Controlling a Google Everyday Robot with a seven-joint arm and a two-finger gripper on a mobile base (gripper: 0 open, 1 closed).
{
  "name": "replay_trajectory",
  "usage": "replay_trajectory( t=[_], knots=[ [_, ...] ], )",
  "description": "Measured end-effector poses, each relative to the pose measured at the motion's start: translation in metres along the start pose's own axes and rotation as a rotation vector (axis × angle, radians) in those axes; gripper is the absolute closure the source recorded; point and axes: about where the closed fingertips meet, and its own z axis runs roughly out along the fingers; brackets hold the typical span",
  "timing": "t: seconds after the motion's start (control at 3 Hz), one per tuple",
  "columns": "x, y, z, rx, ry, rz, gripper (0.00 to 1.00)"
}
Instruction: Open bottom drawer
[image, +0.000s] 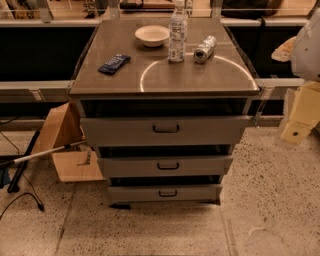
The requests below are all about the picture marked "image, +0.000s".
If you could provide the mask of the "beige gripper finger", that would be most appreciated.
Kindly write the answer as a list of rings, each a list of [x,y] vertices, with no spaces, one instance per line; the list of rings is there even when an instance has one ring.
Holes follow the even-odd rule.
[[[320,122],[320,83],[305,81],[284,98],[284,118],[279,126],[279,144],[299,145]]]
[[[273,53],[271,54],[271,58],[279,62],[290,61],[294,50],[295,42],[296,37],[289,38],[273,51]]]

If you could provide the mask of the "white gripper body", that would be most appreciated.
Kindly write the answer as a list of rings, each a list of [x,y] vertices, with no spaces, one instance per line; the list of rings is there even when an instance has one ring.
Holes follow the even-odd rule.
[[[320,8],[317,8],[296,36],[291,55],[292,73],[320,81]]]

